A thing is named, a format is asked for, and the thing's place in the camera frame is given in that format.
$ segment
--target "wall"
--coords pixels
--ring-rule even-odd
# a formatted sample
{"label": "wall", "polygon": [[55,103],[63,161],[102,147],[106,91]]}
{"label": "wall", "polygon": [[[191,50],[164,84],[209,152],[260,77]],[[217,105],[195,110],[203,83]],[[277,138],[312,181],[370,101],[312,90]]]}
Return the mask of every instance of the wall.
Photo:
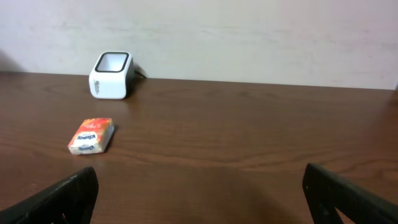
{"label": "wall", "polygon": [[154,78],[394,89],[396,0],[2,0],[0,51],[89,74],[127,50]]}

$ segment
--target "white cube device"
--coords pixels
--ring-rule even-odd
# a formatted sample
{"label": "white cube device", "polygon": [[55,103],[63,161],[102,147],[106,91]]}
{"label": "white cube device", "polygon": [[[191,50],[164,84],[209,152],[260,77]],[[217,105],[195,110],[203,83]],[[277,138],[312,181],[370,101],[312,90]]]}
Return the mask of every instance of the white cube device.
{"label": "white cube device", "polygon": [[129,52],[105,52],[99,56],[88,78],[91,94],[99,99],[123,99],[127,72],[133,69]]}

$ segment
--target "wood grain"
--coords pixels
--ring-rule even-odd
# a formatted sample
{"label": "wood grain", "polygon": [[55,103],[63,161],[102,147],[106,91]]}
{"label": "wood grain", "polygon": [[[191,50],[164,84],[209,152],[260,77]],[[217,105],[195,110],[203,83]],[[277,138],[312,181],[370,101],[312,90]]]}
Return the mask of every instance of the wood grain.
{"label": "wood grain", "polygon": [[[93,166],[92,223],[311,223],[317,162],[398,203],[394,91],[148,79],[97,100],[88,77],[0,73],[0,209]],[[105,154],[67,144],[87,118],[118,126]]]}

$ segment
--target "black object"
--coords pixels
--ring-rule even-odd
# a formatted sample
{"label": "black object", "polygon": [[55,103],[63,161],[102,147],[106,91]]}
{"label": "black object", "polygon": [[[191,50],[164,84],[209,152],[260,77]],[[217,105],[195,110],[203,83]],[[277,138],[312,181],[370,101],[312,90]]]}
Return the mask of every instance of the black object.
{"label": "black object", "polygon": [[94,168],[87,167],[0,212],[4,224],[90,222],[98,194]]}
{"label": "black object", "polygon": [[307,165],[303,189],[314,224],[343,224],[336,208],[357,224],[398,223],[397,205],[319,165]]}

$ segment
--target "orange and white packet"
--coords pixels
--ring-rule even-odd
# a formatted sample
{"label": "orange and white packet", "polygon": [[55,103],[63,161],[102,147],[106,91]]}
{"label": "orange and white packet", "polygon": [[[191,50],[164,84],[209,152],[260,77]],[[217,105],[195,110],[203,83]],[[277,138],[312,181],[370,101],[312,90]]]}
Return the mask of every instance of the orange and white packet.
{"label": "orange and white packet", "polygon": [[111,118],[86,119],[70,141],[69,151],[74,155],[104,152],[113,131]]}

